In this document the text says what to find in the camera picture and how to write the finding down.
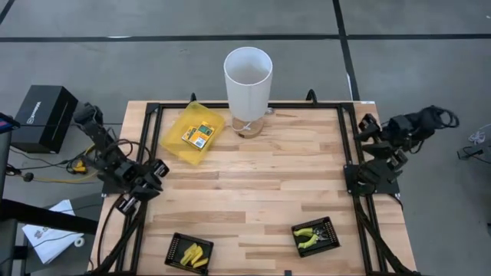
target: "wooden table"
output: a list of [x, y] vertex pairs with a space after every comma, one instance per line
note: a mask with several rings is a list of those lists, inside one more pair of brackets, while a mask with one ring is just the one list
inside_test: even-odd
[[[146, 105], [146, 101], [128, 103], [120, 138], [140, 140]], [[373, 103], [357, 102], [355, 108], [358, 120], [366, 113], [377, 116]], [[160, 137], [180, 111], [164, 111]], [[149, 203], [138, 274], [189, 274], [164, 264], [171, 238], [179, 232], [215, 243], [211, 275], [284, 274], [285, 270], [293, 275], [364, 275], [352, 198], [342, 173], [345, 160], [336, 110], [275, 110], [265, 117], [262, 133], [251, 140], [234, 134], [228, 110], [215, 111], [228, 126], [199, 166], [179, 161], [160, 146], [157, 150], [157, 157], [171, 171], [163, 180], [161, 195]], [[101, 222], [115, 199], [114, 195], [104, 200]], [[374, 201], [384, 240], [415, 270], [400, 206], [388, 195], [375, 195]], [[300, 258], [290, 227], [325, 216], [331, 217], [341, 247]], [[114, 212], [104, 234], [103, 257], [119, 239], [123, 223], [124, 217]], [[132, 246], [130, 241], [125, 268]], [[91, 256], [94, 263], [96, 252], [97, 243]]]

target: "yellow container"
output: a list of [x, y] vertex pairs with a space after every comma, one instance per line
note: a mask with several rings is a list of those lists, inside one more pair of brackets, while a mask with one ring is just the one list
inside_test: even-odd
[[[199, 127], [203, 122], [208, 123], [214, 131], [205, 146], [202, 149], [198, 149], [183, 140], [183, 135], [186, 134], [189, 127]], [[193, 101], [188, 104], [174, 125], [162, 138], [160, 145], [179, 158], [193, 165], [198, 165], [211, 147], [213, 140], [222, 132], [224, 126], [225, 119], [222, 116]]]

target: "concrete floor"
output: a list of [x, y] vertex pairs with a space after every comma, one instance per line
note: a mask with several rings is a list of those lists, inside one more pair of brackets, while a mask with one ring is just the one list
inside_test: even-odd
[[[349, 35], [491, 33], [489, 0], [342, 0], [341, 8]], [[0, 25], [0, 37], [337, 32], [332, 3], [323, 0], [16, 0]], [[222, 61], [243, 45], [271, 55], [272, 99], [302, 99], [309, 88], [320, 100], [351, 99], [336, 40], [0, 43], [0, 111], [15, 115], [32, 84], [64, 85], [80, 101], [98, 105], [108, 123], [122, 122], [128, 100], [187, 99], [192, 92], [198, 99], [223, 100]], [[350, 41], [349, 46], [361, 99], [376, 101], [382, 119], [431, 104], [460, 117], [459, 129], [440, 131], [410, 156], [400, 178], [419, 271], [489, 274], [491, 171], [473, 159], [459, 161], [456, 150], [491, 123], [491, 40]], [[120, 127], [113, 127], [119, 133]], [[40, 157], [65, 159], [89, 144], [72, 128], [59, 155]], [[38, 165], [14, 153], [9, 160], [15, 166]], [[61, 169], [37, 173], [69, 177]], [[38, 196], [28, 196], [33, 190]], [[100, 190], [101, 184], [9, 178], [4, 197], [44, 206]], [[81, 273], [87, 258], [36, 274]]]

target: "yellow-handled pliers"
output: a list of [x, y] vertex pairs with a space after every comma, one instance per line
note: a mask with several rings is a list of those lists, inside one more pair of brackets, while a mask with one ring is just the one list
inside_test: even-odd
[[298, 244], [298, 248], [309, 248], [312, 245], [315, 245], [317, 241], [324, 241], [328, 239], [328, 236], [325, 233], [326, 231], [321, 228], [302, 228], [300, 230], [294, 231], [293, 235], [295, 235], [295, 237], [310, 237], [308, 241]]

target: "white paper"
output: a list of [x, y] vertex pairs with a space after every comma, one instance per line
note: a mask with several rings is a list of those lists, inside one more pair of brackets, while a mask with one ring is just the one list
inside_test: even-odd
[[[51, 211], [61, 212], [64, 214], [75, 215], [72, 211], [70, 200], [65, 199], [58, 203], [57, 205], [50, 208]], [[22, 230], [25, 233], [25, 236], [29, 239], [32, 246], [35, 247], [36, 253], [38, 253], [39, 258], [41, 259], [43, 264], [49, 264], [53, 261], [59, 254], [61, 254], [65, 249], [67, 249], [70, 245], [72, 245], [77, 238], [80, 238], [84, 234], [76, 233], [73, 235], [68, 234], [73, 232], [62, 231], [57, 229], [52, 229], [43, 226], [36, 225], [26, 225], [22, 227]], [[56, 241], [47, 241], [53, 238], [60, 238]]]

